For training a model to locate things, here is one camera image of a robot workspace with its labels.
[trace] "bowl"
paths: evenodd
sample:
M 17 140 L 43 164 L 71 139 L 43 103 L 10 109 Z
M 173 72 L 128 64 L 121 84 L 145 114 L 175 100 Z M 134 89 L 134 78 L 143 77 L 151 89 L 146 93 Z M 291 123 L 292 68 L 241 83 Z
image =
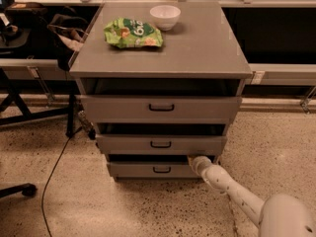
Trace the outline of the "bowl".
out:
M 181 10 L 176 6 L 159 5 L 150 10 L 155 26 L 162 31 L 171 30 L 180 18 Z

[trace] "green chip bag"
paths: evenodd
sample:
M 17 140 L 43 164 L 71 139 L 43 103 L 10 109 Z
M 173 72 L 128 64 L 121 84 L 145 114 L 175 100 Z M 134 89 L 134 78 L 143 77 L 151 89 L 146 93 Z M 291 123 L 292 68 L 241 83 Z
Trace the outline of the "green chip bag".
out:
M 158 29 L 141 21 L 118 18 L 104 28 L 106 42 L 119 48 L 161 46 L 163 43 Z

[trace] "chair wheel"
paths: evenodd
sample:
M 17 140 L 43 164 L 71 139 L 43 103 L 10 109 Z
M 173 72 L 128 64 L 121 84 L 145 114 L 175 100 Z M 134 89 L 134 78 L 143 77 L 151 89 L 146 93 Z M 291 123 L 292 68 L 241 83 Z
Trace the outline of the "chair wheel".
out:
M 25 197 L 33 197 L 37 192 L 37 187 L 35 185 L 28 185 L 23 188 L 22 195 Z

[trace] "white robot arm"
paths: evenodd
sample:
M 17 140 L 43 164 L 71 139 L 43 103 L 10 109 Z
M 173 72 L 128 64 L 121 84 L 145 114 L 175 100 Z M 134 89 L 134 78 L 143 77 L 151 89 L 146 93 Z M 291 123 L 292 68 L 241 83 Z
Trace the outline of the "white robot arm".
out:
M 295 197 L 278 194 L 263 201 L 238 184 L 205 156 L 191 157 L 193 171 L 221 194 L 230 195 L 258 227 L 260 237 L 316 237 L 316 227 L 306 206 Z

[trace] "black cable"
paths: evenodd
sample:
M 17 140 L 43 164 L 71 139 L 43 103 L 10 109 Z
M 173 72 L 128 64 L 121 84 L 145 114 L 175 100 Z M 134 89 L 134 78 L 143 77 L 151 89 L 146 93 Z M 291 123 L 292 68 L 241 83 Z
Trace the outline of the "black cable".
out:
M 45 212 L 44 212 L 44 209 L 43 209 L 43 199 L 44 199 L 44 196 L 45 196 L 45 192 L 46 192 L 47 186 L 48 186 L 49 181 L 50 181 L 50 179 L 51 179 L 51 176 L 52 176 L 52 174 L 54 173 L 54 171 L 55 171 L 55 169 L 56 169 L 56 167 L 57 167 L 57 165 L 58 165 L 58 163 L 59 163 L 59 160 L 60 160 L 61 156 L 63 155 L 63 153 L 64 153 L 64 151 L 65 151 L 65 149 L 66 149 L 66 147 L 67 147 L 67 145 L 68 145 L 68 142 L 69 142 L 70 139 L 71 139 L 76 133 L 78 133 L 80 130 L 82 130 L 82 126 L 80 126 L 80 127 L 72 134 L 72 136 L 70 136 L 70 137 L 67 139 L 67 141 L 66 141 L 65 145 L 63 146 L 63 149 L 62 149 L 62 151 L 61 151 L 61 153 L 60 153 L 60 155 L 59 155 L 59 157 L 58 157 L 58 159 L 57 159 L 55 165 L 54 165 L 53 168 L 52 168 L 52 171 L 51 171 L 51 173 L 50 173 L 50 175 L 49 175 L 49 178 L 48 178 L 48 180 L 47 180 L 47 182 L 46 182 L 46 184 L 45 184 L 45 187 L 44 187 L 43 192 L 42 192 L 42 195 L 41 195 L 41 202 L 40 202 L 41 213 L 42 213 L 42 217 L 43 217 L 43 220 L 45 221 L 45 225 L 46 225 L 46 228 L 47 228 L 47 231 L 48 231 L 48 234 L 49 234 L 50 237 L 52 237 L 52 235 L 51 235 L 51 233 L 50 233 L 50 229 L 49 229 L 49 226 L 48 226 L 48 223 L 47 223 L 47 219 L 46 219 L 46 216 L 45 216 Z

